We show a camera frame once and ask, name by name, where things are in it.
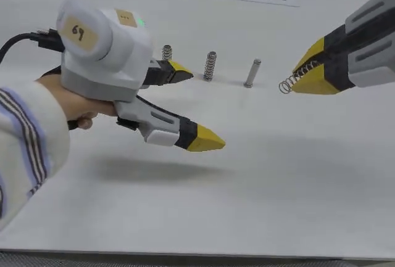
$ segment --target hand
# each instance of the hand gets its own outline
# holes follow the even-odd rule
[[[67,121],[78,120],[78,127],[82,129],[90,129],[93,124],[92,119],[99,113],[117,116],[113,103],[87,99],[65,89],[60,83],[60,75],[43,76],[37,82],[55,97]]]

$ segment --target black cable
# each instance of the black cable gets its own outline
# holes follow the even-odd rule
[[[26,33],[26,34],[17,35],[17,36],[15,36],[15,37],[12,37],[10,40],[8,40],[8,41],[2,46],[2,48],[0,49],[0,64],[1,64],[1,62],[2,62],[2,60],[3,60],[3,58],[4,58],[4,56],[6,56],[7,51],[8,51],[13,45],[15,45],[16,43],[18,43],[19,41],[26,40],[26,39],[30,39],[31,37],[32,37],[31,34]]]
[[[4,56],[6,56],[6,53],[8,50],[18,43],[19,41],[22,40],[32,40],[38,42],[38,47],[41,48],[46,48],[52,51],[57,51],[57,52],[63,52],[64,51],[64,45],[62,42],[62,39],[60,38],[59,34],[57,33],[56,30],[50,29],[49,31],[46,32],[37,32],[37,33],[24,33],[17,35],[15,37],[12,37],[10,40],[8,40],[0,49],[0,64],[2,60],[4,59]]]

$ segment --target sticker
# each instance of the sticker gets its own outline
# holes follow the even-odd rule
[[[121,25],[127,25],[133,28],[137,27],[135,17],[131,12],[120,9],[116,9],[115,11],[117,12],[119,23]]]
[[[67,17],[63,29],[59,34],[86,51],[92,51],[98,42],[98,35],[72,16]]]

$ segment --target green indicator light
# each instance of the green indicator light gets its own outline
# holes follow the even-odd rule
[[[144,20],[142,20],[141,18],[139,18],[138,20],[138,23],[140,24],[140,25],[142,25],[142,26],[146,26],[146,23],[144,22]]]

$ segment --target person's arm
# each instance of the person's arm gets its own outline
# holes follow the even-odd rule
[[[65,163],[67,121],[89,129],[98,113],[116,116],[113,103],[64,89],[60,75],[0,88],[0,230]]]

